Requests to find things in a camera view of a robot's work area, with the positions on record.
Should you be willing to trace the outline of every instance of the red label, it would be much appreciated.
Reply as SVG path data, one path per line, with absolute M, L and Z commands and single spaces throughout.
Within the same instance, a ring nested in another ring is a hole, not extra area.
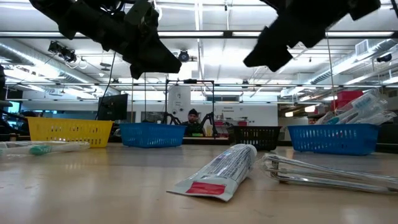
M 194 182 L 187 194 L 207 194 L 207 195 L 221 195 L 225 191 L 225 185 L 221 184 L 207 184 L 201 182 Z

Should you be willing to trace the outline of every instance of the man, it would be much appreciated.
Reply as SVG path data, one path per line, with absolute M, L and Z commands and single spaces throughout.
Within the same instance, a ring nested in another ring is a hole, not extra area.
M 188 113 L 188 121 L 183 122 L 181 125 L 186 126 L 185 135 L 192 136 L 192 134 L 203 134 L 203 127 L 198 122 L 198 112 L 192 109 Z

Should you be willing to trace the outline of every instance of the security camera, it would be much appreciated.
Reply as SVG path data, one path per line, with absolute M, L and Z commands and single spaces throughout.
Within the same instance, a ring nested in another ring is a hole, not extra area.
M 178 59 L 180 62 L 187 62 L 189 61 L 189 54 L 187 50 L 181 50 L 180 54 L 178 55 Z

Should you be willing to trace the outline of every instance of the wooden table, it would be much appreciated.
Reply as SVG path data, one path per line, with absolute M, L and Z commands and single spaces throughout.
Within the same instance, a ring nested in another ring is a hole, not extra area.
M 284 185 L 254 170 L 228 203 L 167 193 L 228 146 L 9 157 L 0 162 L 0 223 L 397 223 L 398 197 Z M 276 153 L 314 164 L 398 176 L 398 155 Z

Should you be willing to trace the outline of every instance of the ventilation duct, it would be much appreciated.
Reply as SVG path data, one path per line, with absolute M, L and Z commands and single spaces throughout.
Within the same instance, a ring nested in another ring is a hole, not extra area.
M 45 88 L 45 93 L 52 96 L 63 96 L 65 92 L 62 92 L 62 89 L 59 88 Z
M 387 51 L 390 51 L 391 48 L 395 47 L 398 43 L 397 39 L 387 39 L 387 40 L 379 40 L 379 39 L 371 39 L 364 40 L 361 43 L 355 46 L 355 51 L 350 54 L 345 55 L 344 57 L 332 62 L 332 70 L 333 74 L 337 75 L 339 73 L 345 72 L 364 60 L 380 57 L 386 54 Z M 304 85 L 315 85 L 320 81 L 326 80 L 331 77 L 330 65 L 325 66 L 325 68 L 315 72 L 312 75 L 311 79 L 302 82 Z M 283 96 L 292 96 L 302 91 L 304 87 L 294 87 L 281 91 L 281 97 Z
M 51 66 L 54 70 L 59 71 L 59 75 L 63 75 L 66 77 L 68 83 L 97 83 L 98 80 L 85 75 L 84 73 L 79 72 L 78 70 L 72 69 L 66 66 L 63 63 L 60 63 L 56 60 L 49 60 L 50 57 L 16 41 L 13 39 L 3 39 L 0 43 L 0 47 L 7 49 L 8 53 L 13 53 L 14 56 L 18 56 L 19 58 L 23 58 L 26 62 L 29 62 L 29 65 L 43 65 L 45 62 L 47 66 Z M 115 90 L 112 87 L 108 88 L 107 94 L 109 95 L 118 95 L 119 91 Z
M 5 65 L 29 65 L 33 66 L 33 62 L 27 60 L 22 57 L 21 54 L 18 54 L 15 50 L 10 47 L 0 43 L 0 56 L 4 58 L 3 60 L 7 61 L 6 63 L 1 63 Z

